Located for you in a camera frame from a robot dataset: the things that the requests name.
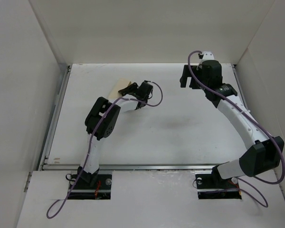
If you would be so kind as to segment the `light wooden box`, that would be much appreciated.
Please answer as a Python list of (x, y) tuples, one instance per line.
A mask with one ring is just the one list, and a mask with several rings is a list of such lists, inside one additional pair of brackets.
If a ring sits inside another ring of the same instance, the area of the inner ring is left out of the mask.
[(112, 88), (111, 92), (109, 93), (108, 99), (117, 99), (121, 97), (119, 90), (122, 90), (129, 86), (131, 84), (131, 81), (129, 79), (120, 78), (118, 79), (117, 83)]

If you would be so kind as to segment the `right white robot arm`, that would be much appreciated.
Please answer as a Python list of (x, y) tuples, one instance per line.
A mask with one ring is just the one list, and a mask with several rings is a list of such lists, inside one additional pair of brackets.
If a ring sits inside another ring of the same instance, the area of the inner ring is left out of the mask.
[(237, 91), (230, 84), (223, 82), (222, 66), (216, 60), (203, 61), (198, 66), (184, 65), (180, 86), (201, 89), (206, 98), (213, 103), (230, 121), (244, 142), (247, 151), (238, 159), (219, 164), (212, 169), (215, 183), (235, 177), (254, 177), (282, 166), (282, 174), (275, 184), (285, 177), (283, 158), (284, 141), (281, 137), (269, 134), (244, 107)]

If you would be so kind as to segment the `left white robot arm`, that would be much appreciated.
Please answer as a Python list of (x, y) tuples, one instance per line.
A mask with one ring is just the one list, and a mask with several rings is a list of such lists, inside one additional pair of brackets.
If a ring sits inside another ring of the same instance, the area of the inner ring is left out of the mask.
[(89, 137), (88, 152), (77, 169), (78, 181), (88, 187), (97, 182), (101, 147), (105, 138), (113, 132), (118, 116), (128, 111), (135, 111), (148, 105), (152, 97), (153, 86), (149, 81), (140, 85), (132, 83), (118, 91), (120, 97), (108, 100), (99, 97), (85, 119)]

